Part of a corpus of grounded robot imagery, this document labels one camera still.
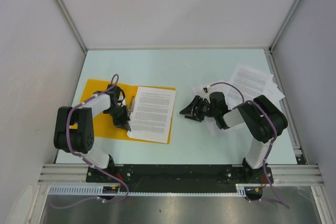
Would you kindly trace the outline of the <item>printed paper sheet front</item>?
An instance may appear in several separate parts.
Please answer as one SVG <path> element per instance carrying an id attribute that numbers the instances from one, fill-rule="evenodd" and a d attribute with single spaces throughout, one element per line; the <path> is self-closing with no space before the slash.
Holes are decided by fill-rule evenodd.
<path id="1" fill-rule="evenodd" d="M 168 144 L 176 90 L 139 86 L 127 136 L 134 140 Z"/>

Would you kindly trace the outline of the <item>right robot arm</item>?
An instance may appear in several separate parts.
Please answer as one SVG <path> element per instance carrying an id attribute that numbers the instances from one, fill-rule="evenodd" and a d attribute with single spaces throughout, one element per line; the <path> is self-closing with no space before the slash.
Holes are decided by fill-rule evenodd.
<path id="1" fill-rule="evenodd" d="M 249 152 L 242 162 L 242 176 L 249 183 L 267 173 L 266 163 L 272 146 L 288 127 L 284 114 L 263 94 L 231 110 L 222 92 L 212 92 L 204 98 L 196 95 L 179 114 L 197 122 L 212 118 L 220 130 L 245 124 L 253 136 Z"/>

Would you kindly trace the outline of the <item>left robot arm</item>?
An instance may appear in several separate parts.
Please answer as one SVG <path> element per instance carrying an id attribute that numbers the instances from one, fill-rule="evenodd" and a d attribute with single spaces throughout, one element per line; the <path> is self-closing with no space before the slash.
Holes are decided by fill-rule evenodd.
<path id="1" fill-rule="evenodd" d="M 75 107 L 58 109 L 54 147 L 82 158 L 98 169 L 97 174 L 103 181 L 110 182 L 116 175 L 114 160 L 94 143 L 93 119 L 100 113 L 110 115 L 114 127 L 131 130 L 125 92 L 116 84 L 109 84 L 105 91 L 95 92 Z"/>

